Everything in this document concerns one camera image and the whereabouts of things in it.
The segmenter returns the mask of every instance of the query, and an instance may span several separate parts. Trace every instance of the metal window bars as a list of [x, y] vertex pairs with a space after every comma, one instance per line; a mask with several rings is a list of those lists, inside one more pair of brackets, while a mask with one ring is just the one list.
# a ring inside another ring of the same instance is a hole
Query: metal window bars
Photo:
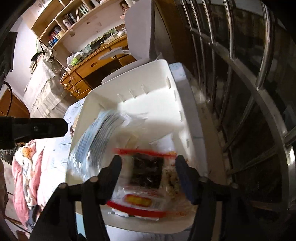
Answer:
[[[192, 40], [194, 43], [195, 55], [197, 58], [197, 62], [201, 63], [204, 72], [204, 90], [207, 95], [208, 91], [208, 82], [206, 78], [206, 61], [204, 54], [204, 46], [203, 44], [209, 45], [212, 49], [213, 56], [213, 89], [211, 95], [211, 104], [210, 108], [214, 107], [214, 99], [216, 94], [216, 77], [215, 77], [215, 54], [218, 54], [228, 65], [228, 74], [226, 81], [226, 89], [223, 97], [223, 103], [221, 112], [219, 113], [219, 120], [217, 129], [219, 130], [222, 127], [222, 120], [227, 110], [229, 95], [230, 95], [230, 87], [231, 87], [231, 79], [232, 73], [235, 73], [241, 78], [241, 80], [246, 85], [247, 89], [251, 92], [251, 97], [248, 101], [248, 104], [245, 107], [244, 113], [241, 117], [240, 122], [238, 123], [236, 130], [232, 137], [229, 138], [229, 141], [224, 145], [223, 152], [226, 152], [231, 143], [237, 137], [239, 131], [243, 128], [244, 123], [249, 116], [255, 102], [260, 107], [266, 122], [270, 128], [271, 134], [274, 138], [275, 146], [270, 150], [267, 150], [260, 154], [258, 157], [250, 160], [243, 168], [241, 169], [232, 169], [227, 172], [228, 175], [232, 175], [233, 173], [240, 172], [247, 168], [250, 168], [254, 165], [257, 165], [268, 158], [278, 155], [281, 165], [281, 178], [282, 178], [282, 201], [278, 204], [275, 203], [261, 203], [256, 202], [256, 207], [272, 210], [280, 213], [280, 220], [283, 220], [288, 212], [288, 209], [295, 206], [296, 200], [296, 166], [295, 166], [295, 156], [294, 150], [291, 144], [296, 141], [296, 127], [294, 127], [290, 132], [287, 131], [284, 120], [273, 102], [272, 98], [268, 94], [268, 92], [264, 89], [264, 81], [267, 77], [267, 74], [271, 67], [272, 55], [273, 55], [273, 47], [274, 47], [274, 23], [273, 23], [273, 14], [268, 9], [268, 7], [261, 2], [263, 17], [264, 17], [264, 25], [265, 25], [265, 44], [263, 50], [263, 56], [261, 60], [261, 65], [259, 69], [259, 73], [257, 76], [251, 72], [251, 70], [243, 64], [238, 58], [235, 57], [234, 52], [234, 15], [233, 15], [233, 6], [229, 2], [230, 0], [223, 0], [226, 18], [228, 23], [228, 32], [229, 32], [229, 50], [222, 46], [219, 42], [215, 41], [213, 35], [213, 22], [210, 15], [210, 8], [206, 3], [206, 0], [202, 0], [202, 4], [206, 13], [206, 21], [208, 21], [210, 36], [205, 35], [201, 31], [200, 18], [202, 16], [198, 15], [198, 11], [196, 10], [193, 1], [188, 0], [189, 2], [185, 4], [186, 0], [181, 0], [181, 4], [183, 5], [184, 11], [186, 13], [187, 21], [189, 24], [189, 29], [192, 33]], [[192, 11], [194, 14], [194, 18], [197, 24], [197, 29], [192, 27], [191, 19], [188, 14], [188, 7], [192, 7]], [[197, 47], [194, 36], [200, 38], [200, 46], [201, 46], [201, 57], [197, 53]], [[199, 83], [201, 83], [201, 73], [199, 74]]]

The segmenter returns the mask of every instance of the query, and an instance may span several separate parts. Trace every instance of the white storage box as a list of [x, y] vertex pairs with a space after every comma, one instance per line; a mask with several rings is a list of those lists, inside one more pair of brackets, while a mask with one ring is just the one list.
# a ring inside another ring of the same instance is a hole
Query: white storage box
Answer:
[[[171, 70], [180, 66], [183, 70], [180, 63], [171, 65]], [[145, 114], [145, 127], [149, 130], [147, 138], [151, 141], [173, 133], [178, 155], [193, 160], [192, 166], [200, 175], [207, 176], [203, 133], [193, 93], [184, 70], [177, 71], [174, 76], [171, 70], [165, 60], [156, 60], [93, 89], [83, 104], [70, 151], [101, 110], [118, 109], [134, 115]], [[82, 180], [67, 172], [66, 182], [74, 185], [82, 183]], [[148, 221], [111, 215], [108, 213], [111, 208], [106, 205], [101, 206], [101, 211], [106, 225], [163, 234], [177, 233], [190, 227], [195, 215]], [[82, 214], [80, 202], [76, 203], [76, 212]]]

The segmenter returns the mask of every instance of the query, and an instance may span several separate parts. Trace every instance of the wooden desk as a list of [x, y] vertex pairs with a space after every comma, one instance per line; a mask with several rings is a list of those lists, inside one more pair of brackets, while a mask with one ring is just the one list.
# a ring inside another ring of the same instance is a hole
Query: wooden desk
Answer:
[[66, 75], [61, 82], [62, 84], [66, 84], [64, 85], [64, 89], [71, 92], [71, 94], [77, 99], [82, 99], [93, 88], [101, 85], [103, 78], [116, 69], [135, 61], [131, 55], [125, 54], [119, 54], [108, 59], [98, 60], [103, 54], [118, 47], [128, 49], [126, 34], [102, 44], [100, 48], [95, 50], [71, 69], [70, 75], [73, 77], [72, 85], [74, 85], [75, 89], [80, 93], [73, 90], [69, 75]]

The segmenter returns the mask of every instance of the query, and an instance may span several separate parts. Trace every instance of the plastic bag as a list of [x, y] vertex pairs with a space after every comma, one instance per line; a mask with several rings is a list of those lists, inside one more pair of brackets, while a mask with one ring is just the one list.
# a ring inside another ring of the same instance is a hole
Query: plastic bag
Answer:
[[[154, 151], [171, 155], [177, 154], [172, 133], [151, 142], [150, 145]], [[168, 218], [178, 218], [186, 216], [190, 212], [196, 212], [195, 207], [182, 192], [175, 162], [176, 160], [174, 158], [166, 157], [163, 167], [162, 185], [167, 195], [170, 197], [166, 211], [166, 217]]]
[[176, 155], [149, 150], [116, 149], [123, 161], [123, 168], [107, 204], [134, 216], [161, 218], [165, 216], [170, 199], [162, 185], [164, 158]]
[[118, 127], [136, 129], [144, 121], [142, 118], [132, 117], [123, 112], [101, 111], [71, 151], [67, 169], [71, 171], [72, 175], [80, 177], [83, 181], [97, 176], [102, 168], [110, 164], [114, 155], [111, 153], [112, 150], [115, 147], [124, 147], [125, 142], [128, 142], [126, 139], [118, 141], [116, 136], [110, 141], [116, 132], [114, 130]]
[[83, 56], [83, 52], [77, 52], [67, 58], [67, 65], [76, 65], [78, 60]]

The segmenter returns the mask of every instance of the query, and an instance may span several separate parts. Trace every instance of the cable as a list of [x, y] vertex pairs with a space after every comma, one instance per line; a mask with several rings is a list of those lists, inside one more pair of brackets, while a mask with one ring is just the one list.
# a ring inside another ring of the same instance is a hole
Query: cable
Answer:
[[14, 222], [15, 224], [18, 224], [18, 225], [23, 226], [23, 224], [22, 224], [20, 221], [18, 221], [18, 220], [15, 220], [15, 219], [13, 219], [13, 218], [11, 218], [11, 217], [8, 217], [8, 216], [6, 216], [6, 215], [4, 215], [4, 217], [5, 217], [7, 220], [9, 220], [9, 221]]
[[9, 90], [10, 90], [10, 104], [9, 104], [8, 111], [7, 111], [7, 114], [6, 114], [6, 116], [8, 116], [9, 111], [10, 111], [10, 107], [11, 107], [11, 104], [12, 104], [12, 96], [13, 96], [13, 94], [12, 94], [12, 89], [11, 89], [10, 84], [7, 83], [6, 81], [4, 81], [3, 84], [6, 84], [8, 86], [8, 88], [9, 88]]
[[63, 84], [63, 83], [62, 83], [62, 78], [64, 78], [64, 77], [66, 76], [66, 73], [64, 73], [63, 76], [61, 77], [61, 71], [62, 71], [62, 69], [64, 69], [65, 71], [67, 71], [68, 74], [69, 74], [69, 76], [70, 76], [70, 86], [73, 86], [73, 90], [74, 90], [75, 92], [77, 92], [77, 93], [80, 94], [80, 92], [77, 91], [76, 88], [75, 88], [75, 86], [72, 84], [73, 76], [70, 74], [70, 71], [66, 70], [66, 67], [62, 67], [62, 68], [60, 69], [60, 71], [59, 71], [59, 83], [60, 83], [61, 85], [64, 85], [64, 89], [65, 89], [65, 87], [68, 86], [67, 84]]

